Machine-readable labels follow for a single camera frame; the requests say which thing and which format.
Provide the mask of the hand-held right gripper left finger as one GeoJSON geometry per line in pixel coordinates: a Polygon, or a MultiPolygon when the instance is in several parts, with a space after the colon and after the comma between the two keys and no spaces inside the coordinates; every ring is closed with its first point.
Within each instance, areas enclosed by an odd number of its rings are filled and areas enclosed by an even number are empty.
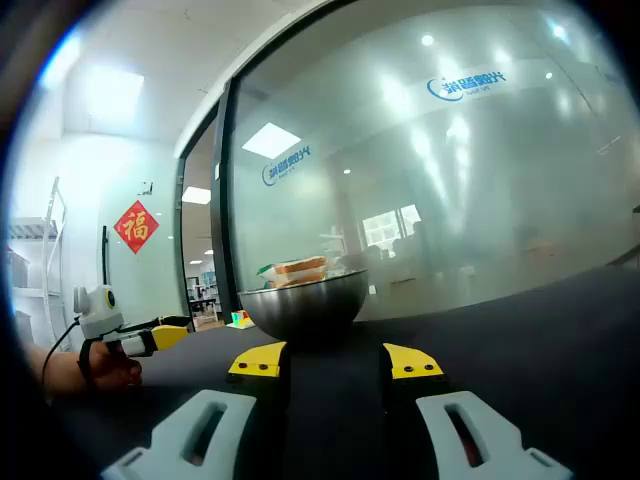
{"type": "Polygon", "coordinates": [[[103,479],[279,479],[290,394],[285,341],[232,362],[223,390],[202,390],[108,466],[103,479]]]}

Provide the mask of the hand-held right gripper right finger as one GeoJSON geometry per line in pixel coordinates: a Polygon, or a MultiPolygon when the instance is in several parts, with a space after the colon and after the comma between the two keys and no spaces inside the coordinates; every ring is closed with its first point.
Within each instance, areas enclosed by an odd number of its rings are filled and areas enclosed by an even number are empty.
{"type": "Polygon", "coordinates": [[[453,383],[427,353],[381,347],[381,397],[389,467],[396,479],[571,479],[519,428],[453,383]]]}

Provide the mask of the person's left hand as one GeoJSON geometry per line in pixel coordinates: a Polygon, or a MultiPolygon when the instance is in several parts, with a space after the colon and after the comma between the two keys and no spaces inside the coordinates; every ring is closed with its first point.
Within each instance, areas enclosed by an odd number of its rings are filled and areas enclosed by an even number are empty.
{"type": "Polygon", "coordinates": [[[87,384],[98,390],[114,390],[142,383],[139,362],[122,352],[112,352],[106,344],[94,342],[88,350],[87,384]]]}

